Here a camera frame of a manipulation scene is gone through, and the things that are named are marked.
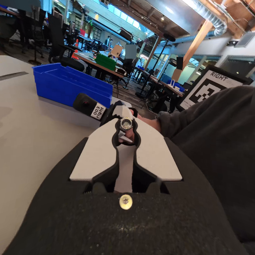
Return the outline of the blue plastic bin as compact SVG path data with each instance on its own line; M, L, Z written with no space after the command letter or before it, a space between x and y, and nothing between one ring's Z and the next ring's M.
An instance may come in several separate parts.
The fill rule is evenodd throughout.
M83 93L110 107L113 85L60 63L32 67L37 95L72 107L78 94Z

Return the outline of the silver ventilation duct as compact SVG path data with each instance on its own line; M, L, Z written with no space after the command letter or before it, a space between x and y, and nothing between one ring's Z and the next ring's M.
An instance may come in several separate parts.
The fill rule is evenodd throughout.
M213 24L213 27L215 28L213 34L215 37L222 36L226 33L228 27L224 20L209 10L209 8L207 8L199 0L193 0L193 3L193 10L196 11L205 20L209 20Z

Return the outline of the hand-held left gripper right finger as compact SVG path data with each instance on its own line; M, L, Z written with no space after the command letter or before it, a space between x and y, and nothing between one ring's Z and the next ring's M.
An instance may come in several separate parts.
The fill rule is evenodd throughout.
M151 183L180 182L183 177L164 138L155 128L133 118L134 158L132 188Z

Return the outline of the wooden beam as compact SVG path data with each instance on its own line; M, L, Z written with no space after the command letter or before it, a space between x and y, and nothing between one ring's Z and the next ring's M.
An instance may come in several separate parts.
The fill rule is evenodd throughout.
M196 35L195 39L191 43L188 51L184 55L182 70L175 69L175 71L173 72L173 75L172 75L172 80L174 80L175 82L177 82L179 80L179 77L180 77L182 71L184 70L184 68L188 64L189 60L192 58L192 56L198 49L201 42L205 39L208 32L212 29L212 27L213 27L212 22L207 19L204 22L204 24L202 25L202 27L201 27L200 31L198 32L198 34Z

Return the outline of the black office chair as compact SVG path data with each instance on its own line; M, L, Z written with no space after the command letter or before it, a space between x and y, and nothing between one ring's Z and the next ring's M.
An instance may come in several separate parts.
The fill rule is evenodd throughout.
M34 59L28 62L33 65L41 65L42 63L37 60L37 53L40 54L41 58L44 58L42 47L44 46L44 35L43 35L43 20L45 11L41 11L39 6L31 5L31 11L20 10L20 27L23 35L24 42L22 53L25 53L25 48L34 50Z
M77 46L67 46L64 44L60 19L54 17L52 14L48 14L48 21L52 43L48 58L49 63L60 63L64 67L71 67L83 72L85 69L84 65L72 58L75 50L82 52L82 49Z

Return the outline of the grey desk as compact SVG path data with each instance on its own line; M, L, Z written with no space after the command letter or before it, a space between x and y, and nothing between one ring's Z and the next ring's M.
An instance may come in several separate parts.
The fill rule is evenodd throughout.
M0 60L0 252L8 247L52 168L99 122L38 97L32 66Z

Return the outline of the black white marker board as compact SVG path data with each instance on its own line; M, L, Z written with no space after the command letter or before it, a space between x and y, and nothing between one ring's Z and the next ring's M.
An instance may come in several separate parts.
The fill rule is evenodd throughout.
M208 65L188 91L183 93L182 98L175 107L181 112L226 88L250 85L252 82L251 78L238 77L221 68Z

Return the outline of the person's right hand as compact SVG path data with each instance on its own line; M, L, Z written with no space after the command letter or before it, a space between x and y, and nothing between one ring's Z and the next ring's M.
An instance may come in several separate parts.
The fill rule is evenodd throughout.
M150 119L140 116L139 114L137 115L137 118L140 119L141 121L147 123L149 126L153 127L158 132L161 132L161 125L157 119L150 120ZM125 137L131 140L131 142L129 142L129 143L133 143L134 142L133 129L129 129L128 131L126 131Z

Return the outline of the person's right forearm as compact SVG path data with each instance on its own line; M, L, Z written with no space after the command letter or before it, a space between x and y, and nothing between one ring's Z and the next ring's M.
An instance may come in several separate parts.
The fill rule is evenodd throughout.
M160 112L161 134L183 148L254 142L254 87L227 88L182 112Z

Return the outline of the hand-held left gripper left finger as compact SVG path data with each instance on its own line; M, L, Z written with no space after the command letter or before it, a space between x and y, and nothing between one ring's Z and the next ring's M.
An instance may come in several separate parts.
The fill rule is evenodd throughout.
M96 129L88 137L69 179L114 185L119 176L119 131L117 118Z

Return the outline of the green crate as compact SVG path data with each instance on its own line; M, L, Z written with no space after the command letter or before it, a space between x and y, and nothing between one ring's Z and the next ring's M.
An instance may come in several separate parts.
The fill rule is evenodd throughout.
M103 54L97 54L95 62L111 71L115 71L116 69L116 61Z

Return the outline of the person's dark clothing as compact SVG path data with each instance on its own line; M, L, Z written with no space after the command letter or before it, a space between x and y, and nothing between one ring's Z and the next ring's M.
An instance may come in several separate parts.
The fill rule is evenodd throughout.
M238 240L254 254L254 132L182 138L171 141L205 175Z

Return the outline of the wooden table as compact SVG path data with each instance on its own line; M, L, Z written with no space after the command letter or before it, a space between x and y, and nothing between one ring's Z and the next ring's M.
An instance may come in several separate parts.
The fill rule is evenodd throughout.
M87 65L93 69L103 70L104 72L112 74L119 78L124 78L127 76L127 72L123 68L117 65L116 65L115 71L111 71L103 66L100 66L99 64L95 62L95 58L89 56L89 53L74 53L73 55L79 58L80 60L84 61L85 63L87 63Z

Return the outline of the silver hex nut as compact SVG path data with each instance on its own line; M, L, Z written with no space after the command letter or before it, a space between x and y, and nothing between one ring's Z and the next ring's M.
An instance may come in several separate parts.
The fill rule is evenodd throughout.
M122 130L122 131L128 131L128 130L130 130L130 129L128 129L128 130L125 130L125 129L123 129L123 127L122 127L122 122L124 121L124 120L129 120L130 122L132 122L132 127L130 128L130 129L132 129L133 128L133 118L129 118L129 117L123 117L121 120L120 120L120 129Z

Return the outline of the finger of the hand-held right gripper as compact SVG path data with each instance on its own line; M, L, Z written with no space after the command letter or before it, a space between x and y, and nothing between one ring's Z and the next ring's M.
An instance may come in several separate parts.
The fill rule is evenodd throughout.
M113 110L113 116L119 116L120 119L122 118L129 118L129 119L133 119L133 114L131 112L131 110L126 107L125 105L118 105L115 106L114 110Z

